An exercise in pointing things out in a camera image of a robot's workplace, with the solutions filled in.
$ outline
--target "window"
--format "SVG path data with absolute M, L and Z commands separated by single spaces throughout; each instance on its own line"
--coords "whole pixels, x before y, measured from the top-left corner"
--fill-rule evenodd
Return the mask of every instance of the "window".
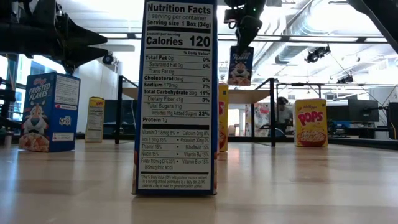
M 17 83 L 26 85 L 28 75 L 37 75 L 49 72 L 65 74 L 63 66 L 46 57 L 35 55 L 33 59 L 19 55 Z
M 15 92 L 15 103 L 14 110 L 12 114 L 12 119 L 14 121 L 22 121 L 22 113 L 24 112 L 24 102 L 25 102 L 26 90 L 17 88 Z
M 8 59 L 6 57 L 0 56 L 0 77 L 2 79 L 7 79 L 8 72 Z
M 5 90 L 6 86 L 4 84 L 0 85 L 0 89 Z M 0 105 L 3 105 L 3 104 L 4 104 L 4 100 L 0 100 Z

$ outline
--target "exposed ductwork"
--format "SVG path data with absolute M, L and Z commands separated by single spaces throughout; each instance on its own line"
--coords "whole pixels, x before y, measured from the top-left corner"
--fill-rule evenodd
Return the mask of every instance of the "exposed ductwork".
M 330 31 L 328 30 L 318 30 L 313 28 L 308 20 L 312 16 L 312 12 L 317 10 L 317 6 L 322 2 L 322 0 L 311 0 L 308 2 L 306 6 L 304 6 L 303 10 L 299 12 L 297 17 L 294 17 L 291 23 L 285 31 L 283 31 L 282 35 L 325 35 Z M 258 66 L 262 63 L 275 59 L 275 63 L 280 65 L 285 65 L 290 62 L 292 58 L 297 56 L 303 50 L 305 50 L 307 46 L 291 46 L 286 45 L 285 43 L 274 42 L 262 55 L 262 57 L 254 64 L 254 69 L 257 70 Z

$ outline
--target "hardwood floor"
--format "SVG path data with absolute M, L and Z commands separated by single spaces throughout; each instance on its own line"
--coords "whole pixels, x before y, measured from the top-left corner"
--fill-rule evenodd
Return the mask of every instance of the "hardwood floor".
M 133 143 L 0 149 L 0 223 L 398 223 L 398 152 L 229 144 L 214 197 L 131 195 Z

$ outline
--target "nutrition facts panel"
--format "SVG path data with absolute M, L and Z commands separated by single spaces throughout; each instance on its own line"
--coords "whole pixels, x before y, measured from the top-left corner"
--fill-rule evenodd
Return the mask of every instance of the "nutrition facts panel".
M 211 190 L 213 13 L 146 2 L 138 190 Z

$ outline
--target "pops cereal box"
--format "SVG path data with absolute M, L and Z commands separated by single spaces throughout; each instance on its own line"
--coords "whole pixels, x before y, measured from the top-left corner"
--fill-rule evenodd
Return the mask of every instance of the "pops cereal box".
M 75 149 L 80 79 L 57 73 L 29 75 L 19 148 L 36 152 Z
M 228 85 L 218 85 L 218 148 L 220 152 L 228 150 Z
M 326 100 L 296 100 L 294 104 L 296 146 L 327 147 Z

